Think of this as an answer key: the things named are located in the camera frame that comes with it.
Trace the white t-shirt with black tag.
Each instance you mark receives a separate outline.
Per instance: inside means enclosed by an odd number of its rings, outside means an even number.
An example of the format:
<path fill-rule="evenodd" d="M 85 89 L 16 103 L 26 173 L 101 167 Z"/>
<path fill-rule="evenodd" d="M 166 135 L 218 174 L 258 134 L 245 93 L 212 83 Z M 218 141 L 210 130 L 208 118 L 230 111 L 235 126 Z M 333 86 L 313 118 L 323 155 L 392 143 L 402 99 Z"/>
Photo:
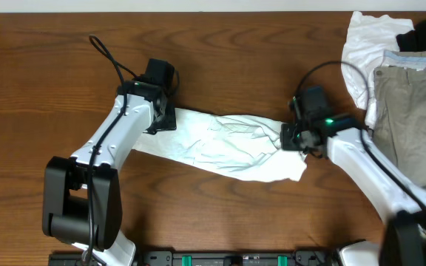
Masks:
<path fill-rule="evenodd" d="M 142 134 L 132 148 L 242 181 L 298 181 L 307 168 L 300 152 L 281 149 L 279 121 L 180 108 L 175 113 L 176 130 Z"/>

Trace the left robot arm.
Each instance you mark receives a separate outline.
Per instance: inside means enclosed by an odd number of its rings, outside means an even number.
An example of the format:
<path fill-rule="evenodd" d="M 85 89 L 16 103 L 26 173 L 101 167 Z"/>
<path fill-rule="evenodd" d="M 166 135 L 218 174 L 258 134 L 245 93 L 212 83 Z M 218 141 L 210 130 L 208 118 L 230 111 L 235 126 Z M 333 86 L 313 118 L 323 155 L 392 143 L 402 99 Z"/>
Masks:
<path fill-rule="evenodd" d="M 126 81 L 112 110 L 68 158 L 53 157 L 44 172 L 42 230 L 82 249 L 95 265 L 132 265 L 135 244 L 121 231 L 119 172 L 143 134 L 174 130 L 176 87 L 167 81 Z"/>

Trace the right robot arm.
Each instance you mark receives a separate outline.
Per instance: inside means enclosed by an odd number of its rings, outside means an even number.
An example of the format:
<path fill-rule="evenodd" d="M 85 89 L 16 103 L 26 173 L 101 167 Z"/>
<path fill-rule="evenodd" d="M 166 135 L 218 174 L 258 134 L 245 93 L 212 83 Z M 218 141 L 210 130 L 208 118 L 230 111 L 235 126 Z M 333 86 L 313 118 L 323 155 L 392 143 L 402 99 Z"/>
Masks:
<path fill-rule="evenodd" d="M 334 265 L 426 265 L 426 191 L 378 150 L 349 115 L 284 123 L 285 151 L 323 157 L 339 166 L 368 198 L 385 224 L 382 243 L 338 248 Z"/>

